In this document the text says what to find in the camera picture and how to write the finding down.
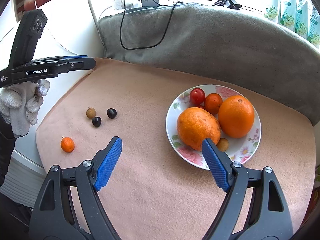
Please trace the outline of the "white gloved left hand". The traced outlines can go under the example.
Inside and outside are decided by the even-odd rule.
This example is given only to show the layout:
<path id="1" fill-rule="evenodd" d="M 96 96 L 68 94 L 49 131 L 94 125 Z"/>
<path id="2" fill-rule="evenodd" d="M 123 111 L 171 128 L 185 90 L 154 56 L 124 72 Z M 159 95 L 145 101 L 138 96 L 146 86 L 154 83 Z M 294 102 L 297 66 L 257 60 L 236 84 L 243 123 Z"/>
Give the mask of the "white gloved left hand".
<path id="1" fill-rule="evenodd" d="M 37 124 L 43 97 L 50 89 L 50 82 L 41 79 L 28 81 L 1 89 L 1 116 L 11 125 L 14 137 L 28 134 L 30 126 Z"/>

